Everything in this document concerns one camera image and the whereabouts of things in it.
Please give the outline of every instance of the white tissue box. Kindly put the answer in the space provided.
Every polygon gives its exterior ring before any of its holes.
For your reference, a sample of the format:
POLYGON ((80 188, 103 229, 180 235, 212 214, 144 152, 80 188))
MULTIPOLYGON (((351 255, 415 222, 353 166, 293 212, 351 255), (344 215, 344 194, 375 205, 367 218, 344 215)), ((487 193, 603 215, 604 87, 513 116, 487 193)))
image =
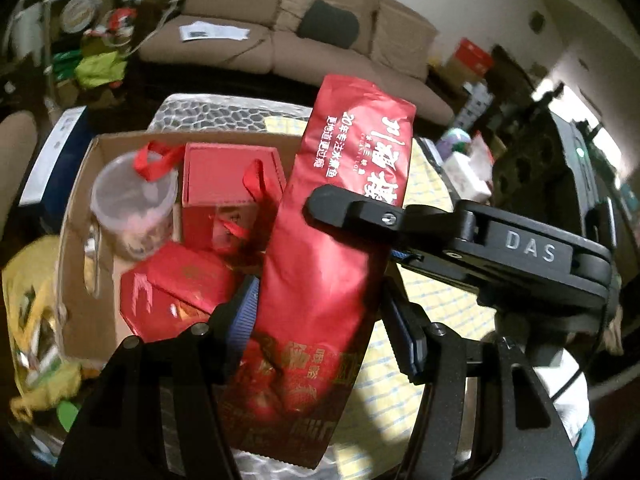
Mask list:
POLYGON ((491 190, 484 180, 476 177, 469 166, 469 157, 463 153, 453 152, 445 161, 443 169, 453 184, 460 198, 474 202, 486 202, 491 190))

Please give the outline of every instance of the black cable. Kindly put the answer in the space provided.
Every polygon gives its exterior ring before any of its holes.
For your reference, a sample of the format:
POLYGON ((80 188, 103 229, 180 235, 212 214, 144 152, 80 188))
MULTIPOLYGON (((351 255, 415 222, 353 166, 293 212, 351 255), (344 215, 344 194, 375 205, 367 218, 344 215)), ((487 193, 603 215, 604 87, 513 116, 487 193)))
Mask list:
POLYGON ((595 359, 596 354, 598 353, 598 348, 600 348, 600 345, 602 343, 602 338, 604 337, 604 329, 606 326, 607 326, 607 303, 605 303, 602 307, 602 314, 600 316, 600 327, 598 329, 598 335, 596 336, 596 341, 593 343, 593 347, 591 348, 589 357, 585 359, 585 361, 578 367, 578 370, 576 371, 576 373, 571 376, 571 378, 564 384, 564 386, 560 388, 558 391, 556 391, 556 393, 553 394, 553 397, 551 397, 551 402, 556 402, 556 400, 558 400, 562 396, 562 394, 564 394, 565 391, 567 391, 571 387, 571 385, 575 383, 575 380, 578 377, 580 377, 580 374, 583 373, 587 368, 589 368, 589 366, 591 366, 591 363, 593 363, 593 360, 595 359))

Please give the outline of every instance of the white fabric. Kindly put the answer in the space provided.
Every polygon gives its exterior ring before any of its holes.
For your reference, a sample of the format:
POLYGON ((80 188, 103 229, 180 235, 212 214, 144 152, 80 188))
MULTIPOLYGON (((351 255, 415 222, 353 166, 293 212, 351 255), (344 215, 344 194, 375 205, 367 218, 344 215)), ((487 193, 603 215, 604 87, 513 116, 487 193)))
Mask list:
MULTIPOLYGON (((578 363, 565 349, 562 349, 560 365, 557 367, 538 366, 533 368, 540 381, 552 397, 578 370, 578 363)), ((574 446, 578 441, 578 433, 589 418, 589 397, 587 379, 584 374, 574 381, 567 391, 560 396, 554 407, 560 415, 566 434, 574 446)))

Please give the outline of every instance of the plastic lid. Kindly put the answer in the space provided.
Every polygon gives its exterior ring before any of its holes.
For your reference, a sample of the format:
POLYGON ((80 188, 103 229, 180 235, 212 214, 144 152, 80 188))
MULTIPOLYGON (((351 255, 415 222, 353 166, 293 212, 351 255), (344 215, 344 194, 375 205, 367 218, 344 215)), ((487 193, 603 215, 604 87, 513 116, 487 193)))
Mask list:
MULTIPOLYGON (((171 170, 154 182, 147 182, 133 169, 136 152, 121 155, 107 164, 95 179, 91 211, 98 222, 112 232, 145 232, 164 219, 178 194, 178 172, 171 170)), ((159 160, 150 153, 150 160, 159 160)))

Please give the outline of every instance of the red box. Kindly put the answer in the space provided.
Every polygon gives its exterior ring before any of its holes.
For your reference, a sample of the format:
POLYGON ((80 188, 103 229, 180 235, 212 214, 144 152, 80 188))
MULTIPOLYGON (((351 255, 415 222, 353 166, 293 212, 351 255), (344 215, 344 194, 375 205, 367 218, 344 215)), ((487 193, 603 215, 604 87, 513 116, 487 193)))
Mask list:
POLYGON ((262 161, 265 181, 272 183, 281 196, 286 180, 276 148, 187 144, 182 181, 182 239, 185 246, 224 251, 225 254, 241 247, 242 241, 221 222, 231 221, 247 230, 254 227, 258 205, 242 178, 255 159, 262 161))
POLYGON ((484 76, 494 65, 491 55, 467 38, 462 38, 454 56, 479 76, 484 76))
POLYGON ((120 313, 146 343, 176 337, 231 299, 241 276, 215 254, 167 242, 120 279, 120 313))

